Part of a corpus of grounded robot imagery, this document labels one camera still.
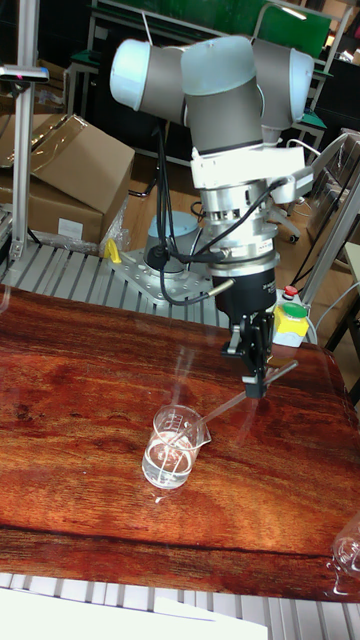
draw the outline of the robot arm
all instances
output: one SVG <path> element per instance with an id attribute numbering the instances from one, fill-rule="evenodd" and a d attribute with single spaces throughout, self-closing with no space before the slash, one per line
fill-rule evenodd
<path id="1" fill-rule="evenodd" d="M 205 244 L 195 257 L 208 263 L 217 307 L 229 317 L 231 338 L 223 353 L 245 365 L 243 381 L 252 397 L 266 391 L 269 310 L 276 303 L 279 256 L 277 227 L 267 222 L 270 194 L 277 203 L 291 202 L 312 183 L 303 150 L 274 143 L 302 117 L 313 61 L 294 50 L 285 50 L 284 60 L 283 47 L 258 42 L 229 36 L 158 49 L 125 41 L 110 80 L 117 101 L 190 127 L 193 181 L 206 214 Z"/>

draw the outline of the floor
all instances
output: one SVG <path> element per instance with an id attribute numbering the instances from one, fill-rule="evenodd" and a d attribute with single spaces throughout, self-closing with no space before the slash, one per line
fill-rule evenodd
<path id="1" fill-rule="evenodd" d="M 142 191 L 151 181 L 155 168 L 155 159 L 137 155 L 132 172 L 131 188 Z M 180 165 L 169 164 L 168 173 L 173 209 L 190 212 L 191 203 L 199 199 L 199 194 L 192 185 L 190 169 Z M 145 246 L 147 230 L 155 213 L 156 189 L 153 189 L 151 195 L 147 198 L 130 196 L 123 223 L 124 228 L 129 229 L 130 232 L 129 249 L 140 249 Z M 290 232 L 284 226 L 279 226 L 276 240 L 277 250 L 280 254 L 280 264 L 276 269 L 278 287 L 283 287 L 291 282 L 310 246 L 310 239 L 306 231 L 307 216 L 309 214 L 310 210 L 306 203 L 301 207 L 295 207 L 292 213 L 292 222 L 302 232 L 299 241 L 295 245 L 289 241 Z M 312 262 L 309 262 L 309 267 L 315 262 L 317 253 L 318 251 L 314 252 L 314 258 Z M 298 286 L 302 286 L 304 282 L 305 280 L 299 283 Z M 312 305 L 311 320 L 313 323 L 316 323 L 325 309 L 352 284 L 353 279 L 349 270 L 344 266 L 334 264 Z M 349 304 L 352 296 L 353 294 L 349 293 L 324 318 L 318 331 L 318 341 L 321 346 L 326 344 L 327 339 L 337 325 L 341 310 L 344 305 Z M 360 376 L 360 363 L 349 332 L 344 336 L 334 355 L 344 382 L 347 388 L 350 389 Z"/>

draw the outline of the stirring rod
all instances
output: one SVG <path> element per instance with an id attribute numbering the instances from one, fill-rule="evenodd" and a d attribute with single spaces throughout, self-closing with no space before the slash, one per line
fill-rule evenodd
<path id="1" fill-rule="evenodd" d="M 274 380 L 278 380 L 278 378 L 281 378 L 283 375 L 285 375 L 285 373 L 288 373 L 292 369 L 295 369 L 295 367 L 297 367 L 298 364 L 299 363 L 297 360 L 293 360 L 292 362 L 284 365 L 280 369 L 276 369 L 273 373 L 270 373 L 265 377 L 265 380 L 264 380 L 265 384 L 269 385 L 271 384 L 271 382 L 274 382 Z M 201 422 L 209 422 L 210 420 L 217 418 L 221 413 L 224 413 L 224 411 L 231 409 L 236 404 L 239 404 L 239 402 L 242 402 L 243 400 L 245 400 L 245 398 L 246 398 L 246 392 L 242 391 L 234 398 L 231 398 L 231 400 L 228 400 L 228 402 L 224 402 L 224 404 L 221 404 L 220 407 L 218 407 L 217 409 L 214 409 L 214 411 L 211 411 L 211 413 L 208 413 L 208 415 L 205 416 L 205 418 L 201 418 L 198 424 L 200 424 Z"/>

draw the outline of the wooden tabletop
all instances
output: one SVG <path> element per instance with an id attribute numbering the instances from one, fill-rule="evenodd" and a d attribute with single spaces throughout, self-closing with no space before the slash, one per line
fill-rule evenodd
<path id="1" fill-rule="evenodd" d="M 141 461 L 158 408 L 242 390 L 227 332 L 11 291 L 0 316 L 0 571 L 290 598 L 340 596 L 331 543 L 360 505 L 357 417 L 332 354 L 209 423 L 188 481 Z"/>

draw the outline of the green panel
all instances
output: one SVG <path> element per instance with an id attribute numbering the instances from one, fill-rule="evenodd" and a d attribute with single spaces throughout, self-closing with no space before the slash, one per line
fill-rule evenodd
<path id="1" fill-rule="evenodd" d="M 260 9 L 267 0 L 131 0 L 123 2 L 169 18 L 230 34 L 252 35 Z M 306 14 L 299 20 L 277 7 L 263 17 L 259 37 L 318 58 L 330 27 L 330 18 Z"/>
<path id="2" fill-rule="evenodd" d="M 326 40 L 330 22 L 330 18 L 311 13 L 307 14 L 306 20 L 299 20 L 284 11 L 269 7 L 261 23 L 259 37 L 284 47 L 295 47 L 299 51 L 318 58 Z"/>

